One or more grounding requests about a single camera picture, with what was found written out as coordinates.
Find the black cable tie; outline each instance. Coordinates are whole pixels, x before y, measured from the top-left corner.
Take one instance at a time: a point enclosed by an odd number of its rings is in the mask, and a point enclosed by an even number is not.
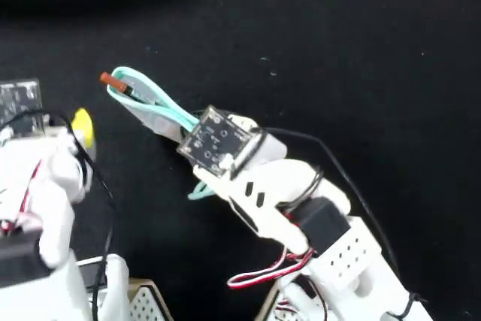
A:
[[[404,309],[403,313],[400,314],[400,315],[394,315],[393,313],[388,312],[388,315],[394,317],[395,319],[398,319],[399,321],[403,321],[403,320],[404,320],[404,317],[406,317],[407,315],[409,315],[409,312],[411,312],[411,307],[413,306],[413,303],[414,303],[414,302],[425,303],[425,302],[427,302],[427,301],[426,301],[425,299],[423,299],[423,298],[422,298],[420,295],[418,295],[417,293],[411,292],[411,293],[409,294],[409,300],[407,301],[407,305],[406,305],[406,308]]]

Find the red and white wire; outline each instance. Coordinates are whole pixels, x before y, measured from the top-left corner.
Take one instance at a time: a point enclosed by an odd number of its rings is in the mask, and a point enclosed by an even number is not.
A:
[[[21,225],[18,224],[19,218],[23,218],[23,222],[21,222],[22,224],[25,222],[25,218],[34,219],[33,213],[26,212],[26,209],[27,209],[27,201],[29,200],[30,183],[35,178],[35,176],[37,175],[38,169],[40,168],[40,164],[41,164],[41,161],[39,161],[38,164],[35,166],[35,169],[32,172],[32,176],[30,177],[29,184],[27,184],[27,189],[25,191],[25,195],[23,196],[22,204],[20,205],[20,211],[19,211],[19,215],[17,216],[17,220],[14,221],[14,222],[4,221],[0,225],[0,228],[2,229],[2,231],[4,233],[10,232],[13,229],[15,229],[16,227],[21,226]]]
[[[227,285],[231,289],[243,289],[244,287],[253,286],[257,283],[274,280],[276,278],[286,276],[287,274],[291,274],[292,272],[296,272],[303,268],[309,262],[310,257],[313,255],[313,252],[313,249],[309,249],[302,256],[302,259],[298,261],[298,263],[278,269],[286,260],[287,251],[286,248],[284,248],[279,260],[271,267],[260,271],[246,272],[243,274],[238,274],[237,276],[233,276],[227,281]]]

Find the perforated white bracket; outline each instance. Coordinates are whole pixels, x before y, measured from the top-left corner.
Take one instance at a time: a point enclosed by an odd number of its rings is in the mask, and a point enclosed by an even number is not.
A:
[[[348,287],[381,254],[381,247],[359,217],[349,217],[351,229],[330,246],[312,266],[329,289]]]
[[[141,287],[130,303],[130,320],[167,321],[149,287]]]

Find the white robot part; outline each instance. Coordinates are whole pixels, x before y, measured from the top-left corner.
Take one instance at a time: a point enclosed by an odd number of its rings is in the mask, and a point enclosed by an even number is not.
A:
[[[90,157],[95,157],[89,122],[84,122],[85,132],[82,125],[75,129],[76,138]],[[8,138],[0,144],[0,220],[2,228],[8,227],[3,229],[5,237],[16,237],[10,233],[12,226],[24,232],[41,230],[38,255],[42,269],[51,271],[46,277],[0,287],[0,310],[5,319],[92,320],[86,287],[69,248],[72,203],[83,200],[92,182],[92,169],[80,164],[78,152],[65,127],[46,127],[42,136]],[[129,270],[125,261],[109,255],[106,276],[98,319],[128,321]]]
[[[306,162],[273,160],[245,168],[233,179],[230,174],[218,178],[198,166],[194,167],[194,173],[221,198],[229,201],[233,211],[259,237],[272,238],[293,253],[302,254],[309,250],[307,236],[278,209],[281,203],[289,205],[297,201],[313,185],[316,170]],[[346,194],[322,178],[310,192],[310,197],[331,201],[350,226],[301,270],[322,293],[329,306],[329,319],[389,321],[395,319],[391,313],[402,314],[409,304],[410,294],[383,258],[380,245],[362,219],[349,215],[351,204]],[[323,319],[322,306],[313,309],[314,302],[293,286],[292,280],[292,275],[286,275],[277,284],[281,292],[285,290],[284,297],[298,309],[297,319]],[[404,320],[431,321],[431,318],[420,302],[414,302]]]

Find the black fabric background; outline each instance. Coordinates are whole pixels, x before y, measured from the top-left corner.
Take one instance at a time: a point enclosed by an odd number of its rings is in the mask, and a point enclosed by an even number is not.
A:
[[[119,205],[115,251],[132,276],[155,280],[177,320],[252,319],[266,287],[225,280],[280,248],[219,199],[187,201],[188,163],[98,84],[117,65],[185,109],[214,104],[322,137],[384,225],[405,286],[435,319],[471,320],[480,21],[480,0],[0,0],[0,79],[39,77],[45,106],[90,111]],[[286,142],[345,186],[320,150]],[[107,216],[95,186],[77,207],[79,258],[100,253]]]

